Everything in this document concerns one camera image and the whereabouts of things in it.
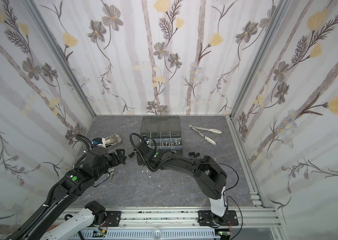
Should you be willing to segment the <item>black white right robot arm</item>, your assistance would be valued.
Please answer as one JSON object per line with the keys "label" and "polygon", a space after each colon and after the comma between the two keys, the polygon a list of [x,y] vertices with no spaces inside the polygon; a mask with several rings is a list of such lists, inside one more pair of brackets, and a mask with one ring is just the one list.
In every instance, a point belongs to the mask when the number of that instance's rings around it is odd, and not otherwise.
{"label": "black white right robot arm", "polygon": [[218,228],[229,225],[229,207],[227,191],[236,187],[239,183],[240,176],[236,170],[233,170],[237,176],[236,183],[228,188],[228,174],[221,168],[226,166],[230,169],[233,167],[217,163],[210,156],[204,156],[201,159],[186,158],[175,154],[172,151],[160,150],[157,144],[151,148],[142,136],[137,133],[131,133],[129,136],[130,143],[137,155],[138,165],[145,166],[152,173],[159,170],[170,170],[185,174],[192,177],[201,192],[210,199],[211,210],[204,211],[199,215],[198,222],[200,226]]}

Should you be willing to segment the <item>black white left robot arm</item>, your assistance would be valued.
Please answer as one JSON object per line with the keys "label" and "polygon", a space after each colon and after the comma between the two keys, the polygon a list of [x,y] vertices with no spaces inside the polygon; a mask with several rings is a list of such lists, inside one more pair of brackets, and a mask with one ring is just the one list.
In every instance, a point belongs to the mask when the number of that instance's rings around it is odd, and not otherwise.
{"label": "black white left robot arm", "polygon": [[76,161],[72,170],[54,184],[43,205],[8,240],[39,240],[57,220],[57,218],[87,189],[95,185],[102,175],[120,164],[125,164],[126,152],[95,145],[87,137],[76,134],[75,138],[83,142],[86,152]]}

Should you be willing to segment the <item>silver nuts in box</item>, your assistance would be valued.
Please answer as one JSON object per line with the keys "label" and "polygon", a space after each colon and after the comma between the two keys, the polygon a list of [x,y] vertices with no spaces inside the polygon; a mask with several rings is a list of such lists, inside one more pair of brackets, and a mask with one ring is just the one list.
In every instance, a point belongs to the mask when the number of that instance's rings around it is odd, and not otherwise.
{"label": "silver nuts in box", "polygon": [[172,146],[171,146],[172,149],[174,149],[174,150],[181,150],[182,147],[183,146],[181,145],[181,142],[179,142],[179,141],[172,142]]}

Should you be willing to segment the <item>cluster black hex nuts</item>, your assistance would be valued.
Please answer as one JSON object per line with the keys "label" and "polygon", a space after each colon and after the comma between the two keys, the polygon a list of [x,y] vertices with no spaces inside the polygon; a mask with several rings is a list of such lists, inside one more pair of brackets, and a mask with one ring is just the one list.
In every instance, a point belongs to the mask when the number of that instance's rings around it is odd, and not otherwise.
{"label": "cluster black hex nuts", "polygon": [[200,153],[196,153],[196,152],[189,152],[188,155],[190,157],[198,158],[201,154]]}

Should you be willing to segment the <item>metal tray with tools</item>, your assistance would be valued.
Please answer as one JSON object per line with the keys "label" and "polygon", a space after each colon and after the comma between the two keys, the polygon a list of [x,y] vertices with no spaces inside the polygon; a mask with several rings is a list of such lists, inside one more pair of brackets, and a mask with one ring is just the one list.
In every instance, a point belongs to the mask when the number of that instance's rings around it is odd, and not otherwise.
{"label": "metal tray with tools", "polygon": [[101,138],[101,143],[99,143],[100,147],[110,149],[113,147],[117,147],[122,143],[122,138],[119,134],[113,134],[106,138]]}

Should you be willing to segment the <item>silver wing nut upper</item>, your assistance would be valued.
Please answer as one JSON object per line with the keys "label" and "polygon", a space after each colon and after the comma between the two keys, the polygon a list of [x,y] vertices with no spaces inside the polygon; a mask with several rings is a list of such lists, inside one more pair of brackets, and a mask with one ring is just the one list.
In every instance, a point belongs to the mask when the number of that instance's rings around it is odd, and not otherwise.
{"label": "silver wing nut upper", "polygon": [[114,175],[114,169],[109,169],[109,170],[108,170],[108,174],[109,174],[110,176]]}

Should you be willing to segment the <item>silver bolts in box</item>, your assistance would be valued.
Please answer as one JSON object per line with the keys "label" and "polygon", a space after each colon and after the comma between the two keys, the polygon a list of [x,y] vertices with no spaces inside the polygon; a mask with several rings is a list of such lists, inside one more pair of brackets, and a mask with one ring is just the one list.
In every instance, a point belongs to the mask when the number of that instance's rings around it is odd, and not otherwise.
{"label": "silver bolts in box", "polygon": [[170,146],[171,146],[171,143],[169,143],[169,142],[164,142],[164,143],[162,143],[162,146],[163,146],[163,147],[170,147]]}

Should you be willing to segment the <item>green plastic organizer box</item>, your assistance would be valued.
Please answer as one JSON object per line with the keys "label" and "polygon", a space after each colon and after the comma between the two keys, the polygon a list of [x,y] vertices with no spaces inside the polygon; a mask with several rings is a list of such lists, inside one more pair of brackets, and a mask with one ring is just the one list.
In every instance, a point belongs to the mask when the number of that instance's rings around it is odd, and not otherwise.
{"label": "green plastic organizer box", "polygon": [[[141,136],[147,140],[148,145],[153,148],[157,146],[158,150],[172,151],[173,153],[181,155],[181,150],[174,150],[171,148],[172,142],[179,141],[181,145],[182,134],[180,117],[175,116],[144,116],[141,127]],[[171,143],[170,147],[163,147],[162,143]]]}

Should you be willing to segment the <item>aluminium rail frame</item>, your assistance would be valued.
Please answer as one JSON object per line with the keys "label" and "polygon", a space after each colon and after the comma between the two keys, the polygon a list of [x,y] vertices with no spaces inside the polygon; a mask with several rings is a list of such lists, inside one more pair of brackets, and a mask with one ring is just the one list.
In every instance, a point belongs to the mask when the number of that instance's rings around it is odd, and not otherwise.
{"label": "aluminium rail frame", "polygon": [[85,240],[285,240],[274,209],[230,205],[214,226],[207,207],[108,208],[109,223],[86,227]]}

